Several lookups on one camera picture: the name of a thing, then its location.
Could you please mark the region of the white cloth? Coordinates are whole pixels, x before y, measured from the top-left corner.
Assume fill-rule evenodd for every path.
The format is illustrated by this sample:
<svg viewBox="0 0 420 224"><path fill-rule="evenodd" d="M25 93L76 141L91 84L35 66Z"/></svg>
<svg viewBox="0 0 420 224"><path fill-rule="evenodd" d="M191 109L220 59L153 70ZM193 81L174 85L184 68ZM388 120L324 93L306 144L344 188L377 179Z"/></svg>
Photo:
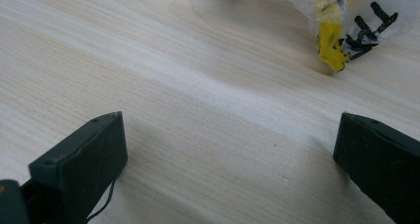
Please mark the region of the white cloth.
<svg viewBox="0 0 420 224"><path fill-rule="evenodd" d="M318 58L334 71L420 23L420 0L279 0L309 19Z"/></svg>

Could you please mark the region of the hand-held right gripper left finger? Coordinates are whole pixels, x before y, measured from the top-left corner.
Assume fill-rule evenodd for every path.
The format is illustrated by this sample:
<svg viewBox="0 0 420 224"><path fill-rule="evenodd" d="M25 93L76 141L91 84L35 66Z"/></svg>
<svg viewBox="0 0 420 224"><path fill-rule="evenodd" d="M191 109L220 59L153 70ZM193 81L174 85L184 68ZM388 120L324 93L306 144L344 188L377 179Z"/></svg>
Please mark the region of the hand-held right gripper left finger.
<svg viewBox="0 0 420 224"><path fill-rule="evenodd" d="M96 117L29 164L24 184L34 224L87 224L112 195L128 160L123 115Z"/></svg>

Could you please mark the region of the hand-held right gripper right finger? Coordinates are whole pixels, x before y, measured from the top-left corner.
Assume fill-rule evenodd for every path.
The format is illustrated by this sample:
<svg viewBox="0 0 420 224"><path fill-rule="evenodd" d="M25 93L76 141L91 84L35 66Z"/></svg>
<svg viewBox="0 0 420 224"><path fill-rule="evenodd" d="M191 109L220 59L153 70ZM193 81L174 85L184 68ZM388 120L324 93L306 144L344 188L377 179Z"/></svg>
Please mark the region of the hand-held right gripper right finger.
<svg viewBox="0 0 420 224"><path fill-rule="evenodd" d="M420 141L344 113L333 158L396 224L420 224Z"/></svg>

